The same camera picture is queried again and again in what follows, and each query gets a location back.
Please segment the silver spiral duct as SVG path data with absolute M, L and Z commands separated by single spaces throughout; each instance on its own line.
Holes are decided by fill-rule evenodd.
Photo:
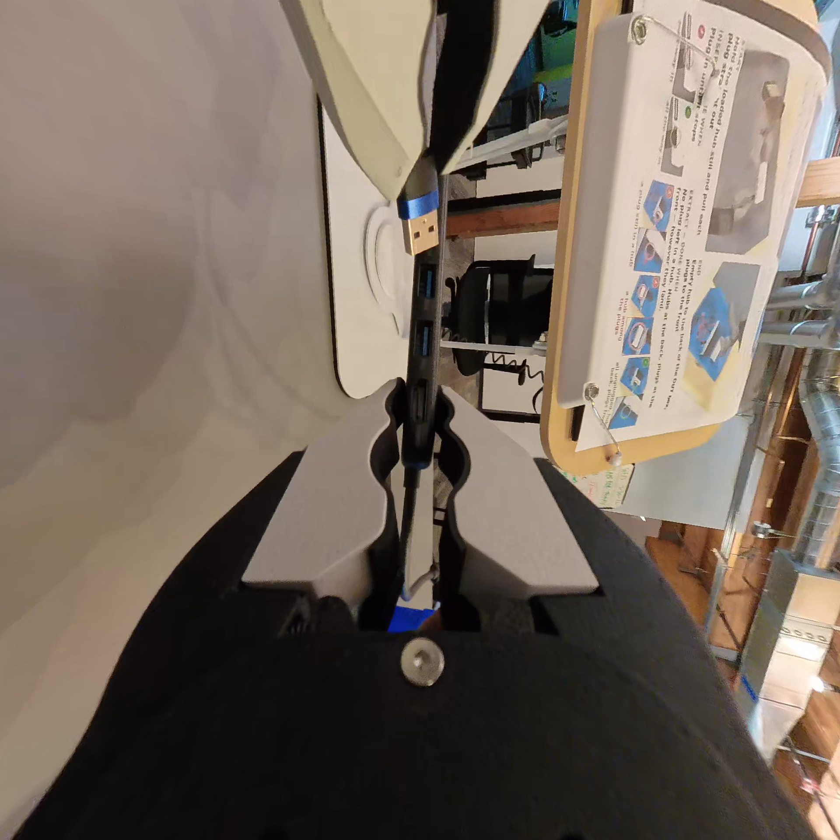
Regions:
M 799 399 L 815 443 L 818 470 L 792 549 L 795 560 L 820 570 L 838 562 L 839 352 L 809 350 Z

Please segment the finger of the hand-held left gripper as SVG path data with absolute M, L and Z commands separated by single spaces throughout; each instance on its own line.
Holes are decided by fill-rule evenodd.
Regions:
M 429 153 L 441 175 L 565 134 L 576 12 L 563 2 L 440 2 Z
M 281 2 L 321 104 L 385 198 L 430 201 L 459 147 L 459 2 Z

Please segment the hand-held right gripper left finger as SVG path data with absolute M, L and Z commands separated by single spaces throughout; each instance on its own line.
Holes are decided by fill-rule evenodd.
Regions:
M 388 381 L 306 448 L 245 584 L 363 603 L 400 580 L 391 477 L 404 387 L 401 379 Z

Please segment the black usb hub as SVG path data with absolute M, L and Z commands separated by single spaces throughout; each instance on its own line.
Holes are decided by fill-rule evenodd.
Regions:
M 397 198 L 406 250 L 413 257 L 402 463 L 414 470 L 429 467 L 434 452 L 445 288 L 441 269 L 445 261 L 446 186 L 434 161 L 422 157 Z

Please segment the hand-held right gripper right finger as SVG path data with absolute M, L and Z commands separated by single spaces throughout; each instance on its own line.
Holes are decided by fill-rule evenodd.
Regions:
M 451 388 L 439 389 L 439 468 L 451 491 L 441 606 L 589 595 L 599 582 L 534 458 Z

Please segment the rectangular metal duct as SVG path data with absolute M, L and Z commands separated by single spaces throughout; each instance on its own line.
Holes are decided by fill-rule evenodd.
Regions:
M 820 681 L 839 610 L 838 573 L 773 554 L 740 657 L 738 703 L 766 762 L 803 717 Z

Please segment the silver insulated pipes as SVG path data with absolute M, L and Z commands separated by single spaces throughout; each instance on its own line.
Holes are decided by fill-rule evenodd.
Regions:
M 839 349 L 839 208 L 820 205 L 805 219 L 801 267 L 783 271 L 768 299 L 759 341 L 804 350 Z

